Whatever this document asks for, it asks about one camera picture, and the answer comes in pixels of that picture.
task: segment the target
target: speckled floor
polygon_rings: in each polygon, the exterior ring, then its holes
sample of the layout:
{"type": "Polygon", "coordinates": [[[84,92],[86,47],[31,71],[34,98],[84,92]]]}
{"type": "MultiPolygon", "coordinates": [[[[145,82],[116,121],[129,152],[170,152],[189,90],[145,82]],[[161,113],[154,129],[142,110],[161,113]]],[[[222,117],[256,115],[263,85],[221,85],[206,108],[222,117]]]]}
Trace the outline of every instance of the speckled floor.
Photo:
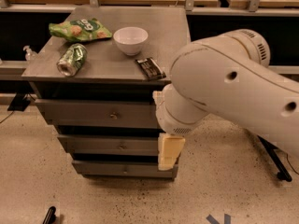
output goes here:
{"type": "MultiPolygon", "coordinates": [[[[0,105],[0,120],[9,113],[0,105]]],[[[209,115],[188,136],[175,181],[85,178],[30,105],[0,124],[0,223],[42,223],[52,205],[64,224],[223,224],[224,214],[225,224],[299,223],[299,176],[278,155],[292,182],[277,179],[254,135],[209,115]]]]}

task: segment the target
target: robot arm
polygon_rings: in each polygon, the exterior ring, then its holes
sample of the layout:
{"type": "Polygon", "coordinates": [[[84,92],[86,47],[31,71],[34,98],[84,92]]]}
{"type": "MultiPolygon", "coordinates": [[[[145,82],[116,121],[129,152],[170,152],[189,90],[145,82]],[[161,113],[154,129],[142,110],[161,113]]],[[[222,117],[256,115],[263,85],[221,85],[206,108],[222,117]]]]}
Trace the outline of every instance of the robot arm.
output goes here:
{"type": "Polygon", "coordinates": [[[184,136],[212,113],[299,157],[299,84],[267,69],[270,50],[251,30],[201,39],[172,62],[172,84],[154,93],[156,116],[184,136]]]}

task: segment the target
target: soda can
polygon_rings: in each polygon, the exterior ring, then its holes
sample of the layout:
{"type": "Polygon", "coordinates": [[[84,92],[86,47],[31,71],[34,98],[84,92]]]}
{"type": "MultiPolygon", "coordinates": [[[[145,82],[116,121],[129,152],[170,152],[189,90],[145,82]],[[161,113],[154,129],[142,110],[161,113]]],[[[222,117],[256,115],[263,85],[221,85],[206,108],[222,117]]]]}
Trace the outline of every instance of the soda can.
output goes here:
{"type": "Polygon", "coordinates": [[[73,44],[57,62],[57,68],[66,77],[73,77],[85,63],[86,48],[79,43],[73,44]]]}

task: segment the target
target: gray tabletop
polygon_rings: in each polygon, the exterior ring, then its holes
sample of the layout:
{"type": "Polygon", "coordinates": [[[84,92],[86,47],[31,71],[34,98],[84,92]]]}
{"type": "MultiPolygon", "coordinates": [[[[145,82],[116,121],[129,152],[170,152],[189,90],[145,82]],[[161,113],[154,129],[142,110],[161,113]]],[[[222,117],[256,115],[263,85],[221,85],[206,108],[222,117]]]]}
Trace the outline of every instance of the gray tabletop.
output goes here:
{"type": "Polygon", "coordinates": [[[79,7],[67,20],[92,18],[98,19],[112,34],[126,26],[141,27],[149,33],[149,39],[142,51],[133,57],[119,51],[113,37],[85,43],[83,45],[88,51],[85,64],[74,77],[64,77],[56,63],[70,44],[53,36],[29,62],[22,78],[62,82],[146,81],[135,59],[152,57],[168,74],[174,53],[190,42],[186,13],[182,7],[79,7]]]}

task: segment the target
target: gray drawer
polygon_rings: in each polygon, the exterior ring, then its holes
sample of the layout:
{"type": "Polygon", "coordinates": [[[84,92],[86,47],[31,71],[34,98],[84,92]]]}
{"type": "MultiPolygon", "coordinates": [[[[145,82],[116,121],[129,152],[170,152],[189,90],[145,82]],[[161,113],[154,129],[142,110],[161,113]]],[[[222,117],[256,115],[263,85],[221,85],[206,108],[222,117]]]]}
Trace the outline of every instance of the gray drawer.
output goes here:
{"type": "Polygon", "coordinates": [[[155,137],[122,137],[63,135],[58,139],[68,153],[157,156],[158,139],[155,137]]]}
{"type": "Polygon", "coordinates": [[[103,102],[37,99],[48,124],[157,129],[155,105],[139,102],[103,102]]]}
{"type": "Polygon", "coordinates": [[[175,179],[178,174],[178,165],[172,170],[159,171],[158,164],[130,163],[130,162],[100,162],[100,161],[73,161],[73,166],[81,175],[116,175],[116,176],[143,176],[175,179]]]}

